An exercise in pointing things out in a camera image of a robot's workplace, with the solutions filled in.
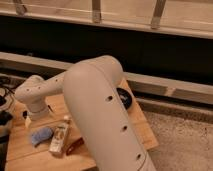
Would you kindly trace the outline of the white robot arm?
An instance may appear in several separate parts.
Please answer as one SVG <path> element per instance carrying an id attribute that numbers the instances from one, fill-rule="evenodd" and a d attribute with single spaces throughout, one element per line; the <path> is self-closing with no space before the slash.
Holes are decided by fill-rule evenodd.
<path id="1" fill-rule="evenodd" d="M 82 60 L 48 80 L 29 77 L 15 90 L 32 119 L 47 112 L 45 98 L 61 93 L 99 171 L 156 171 L 118 95 L 120 62 L 108 55 Z"/>

